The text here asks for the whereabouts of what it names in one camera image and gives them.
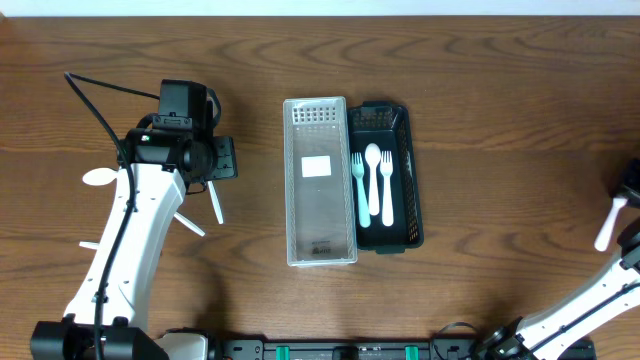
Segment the white utensil handle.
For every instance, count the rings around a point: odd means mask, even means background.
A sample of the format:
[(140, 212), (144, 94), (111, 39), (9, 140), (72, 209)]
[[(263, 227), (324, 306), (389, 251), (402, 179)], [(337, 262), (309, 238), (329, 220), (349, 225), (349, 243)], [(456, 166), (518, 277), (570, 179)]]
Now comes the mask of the white utensil handle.
[(219, 224), (223, 224), (224, 223), (224, 215), (221, 209), (221, 204), (220, 204), (220, 200), (219, 197), (217, 195), (217, 191), (215, 189), (214, 183), (212, 181), (208, 181), (207, 182), (207, 187), (208, 187), (208, 191), (210, 194), (210, 198), (211, 198), (211, 202), (212, 202), (212, 206), (214, 209), (214, 213), (216, 216), (216, 219), (218, 221)]

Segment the pale green plastic fork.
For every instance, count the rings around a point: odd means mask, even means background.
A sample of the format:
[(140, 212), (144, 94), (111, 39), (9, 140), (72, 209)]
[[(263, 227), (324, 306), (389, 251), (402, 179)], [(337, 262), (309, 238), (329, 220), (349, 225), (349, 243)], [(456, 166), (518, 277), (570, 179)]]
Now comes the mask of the pale green plastic fork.
[(371, 217), (364, 189), (364, 164), (359, 152), (351, 155), (351, 171), (356, 181), (358, 221), (362, 228), (368, 228), (371, 225)]

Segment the white plastic spoon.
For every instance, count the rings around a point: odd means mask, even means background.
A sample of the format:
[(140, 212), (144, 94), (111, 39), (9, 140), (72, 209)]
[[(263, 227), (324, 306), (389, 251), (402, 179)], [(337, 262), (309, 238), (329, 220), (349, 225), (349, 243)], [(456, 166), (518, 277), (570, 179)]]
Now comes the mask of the white plastic spoon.
[(369, 143), (365, 149), (365, 161), (369, 167), (368, 208), (371, 216), (380, 213), (380, 200), (377, 181), (377, 168), (381, 162), (381, 150), (375, 143)]

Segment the white utensil tip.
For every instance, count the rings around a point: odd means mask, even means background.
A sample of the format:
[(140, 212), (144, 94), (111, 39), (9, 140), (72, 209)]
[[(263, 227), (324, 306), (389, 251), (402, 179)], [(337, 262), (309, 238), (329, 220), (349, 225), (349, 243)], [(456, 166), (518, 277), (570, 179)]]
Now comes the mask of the white utensil tip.
[(83, 247), (83, 248), (91, 249), (91, 250), (97, 250), (99, 248), (99, 243), (81, 241), (81, 242), (79, 242), (79, 246)]

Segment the white plastic fork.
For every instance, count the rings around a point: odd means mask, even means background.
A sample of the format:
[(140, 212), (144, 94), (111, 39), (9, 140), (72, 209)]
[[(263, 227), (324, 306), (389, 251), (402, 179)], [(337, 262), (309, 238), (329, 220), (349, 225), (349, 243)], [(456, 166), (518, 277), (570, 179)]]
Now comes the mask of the white plastic fork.
[(382, 152), (380, 173), (383, 176), (382, 224), (386, 227), (391, 227), (394, 224), (394, 213), (391, 191), (393, 160), (390, 151)]

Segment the white spoon under left arm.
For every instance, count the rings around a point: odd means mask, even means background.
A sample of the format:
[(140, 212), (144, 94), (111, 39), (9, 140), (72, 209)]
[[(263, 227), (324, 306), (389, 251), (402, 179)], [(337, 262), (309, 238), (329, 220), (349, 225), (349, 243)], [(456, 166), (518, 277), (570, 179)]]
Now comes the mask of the white spoon under left arm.
[(89, 186), (105, 186), (113, 182), (118, 175), (118, 171), (111, 168), (95, 168), (82, 176), (84, 184)]

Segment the white utensil handle slanted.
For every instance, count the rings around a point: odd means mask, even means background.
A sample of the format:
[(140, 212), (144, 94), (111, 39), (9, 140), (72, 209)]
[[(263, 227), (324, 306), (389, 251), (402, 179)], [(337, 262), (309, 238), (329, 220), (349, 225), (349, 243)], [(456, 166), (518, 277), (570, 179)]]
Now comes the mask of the white utensil handle slanted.
[(193, 223), (191, 220), (189, 220), (187, 217), (180, 214), (179, 212), (176, 212), (174, 214), (174, 218), (178, 220), (181, 224), (183, 224), (185, 227), (187, 227), (189, 230), (193, 231), (196, 235), (200, 237), (205, 236), (205, 231), (203, 229), (201, 229), (199, 226), (197, 226), (195, 223)]

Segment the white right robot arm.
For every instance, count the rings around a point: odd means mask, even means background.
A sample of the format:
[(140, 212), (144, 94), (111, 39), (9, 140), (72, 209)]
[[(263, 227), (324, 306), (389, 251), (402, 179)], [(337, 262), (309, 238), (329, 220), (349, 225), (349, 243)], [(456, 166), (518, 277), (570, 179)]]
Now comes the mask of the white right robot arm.
[(594, 277), (552, 307), (519, 318), (478, 344), (473, 359), (558, 359), (576, 341), (639, 305), (639, 222)]

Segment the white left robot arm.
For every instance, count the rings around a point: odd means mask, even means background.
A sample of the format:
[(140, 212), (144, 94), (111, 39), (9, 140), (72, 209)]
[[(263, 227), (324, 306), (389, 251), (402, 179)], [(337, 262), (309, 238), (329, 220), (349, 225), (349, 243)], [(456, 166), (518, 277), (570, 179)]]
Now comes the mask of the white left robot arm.
[(134, 128), (121, 140), (118, 170), (103, 182), (116, 193), (101, 240), (78, 292), (58, 322), (40, 321), (35, 359), (218, 359), (219, 343), (201, 330), (148, 333), (153, 279), (173, 219), (192, 183), (237, 175), (229, 136)]

